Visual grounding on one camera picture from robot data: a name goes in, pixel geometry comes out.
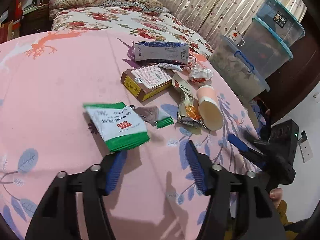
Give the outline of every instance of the yellow clothing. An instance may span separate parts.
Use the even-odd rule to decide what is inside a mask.
[[[288,222],[287,215],[285,214],[287,212],[287,203],[284,200],[281,200],[277,211],[280,215],[280,221],[283,224],[283,226],[292,224],[292,222]],[[298,233],[292,232],[292,231],[286,231],[287,240],[293,240],[298,235]],[[232,225],[228,226],[228,230],[226,231],[224,235],[224,240],[231,240],[232,239]]]

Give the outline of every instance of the crumpled paper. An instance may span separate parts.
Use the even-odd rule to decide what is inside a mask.
[[[207,68],[193,68],[189,74],[189,80],[193,84],[211,85],[213,72]]]

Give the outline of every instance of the floral quilt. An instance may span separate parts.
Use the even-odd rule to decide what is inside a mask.
[[[202,54],[207,59],[213,52],[198,33],[186,28],[169,13],[156,17],[106,6],[72,8],[58,12],[53,21],[53,31],[65,29],[113,29],[155,41],[184,42],[190,45],[191,51]]]

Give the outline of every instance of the plastic bin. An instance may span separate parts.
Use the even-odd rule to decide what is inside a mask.
[[[305,35],[302,25],[277,0],[264,0],[257,17],[278,34],[288,47]]]
[[[244,45],[237,47],[263,78],[267,78],[293,58],[288,46],[266,23],[256,16],[253,17],[243,39]]]
[[[209,62],[236,95],[248,100],[270,88],[244,54],[227,37],[209,57]]]

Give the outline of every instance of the paper cup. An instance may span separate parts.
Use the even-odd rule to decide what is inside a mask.
[[[197,91],[198,111],[204,125],[211,131],[220,130],[223,126],[223,116],[220,110],[216,91],[211,86],[202,86]]]

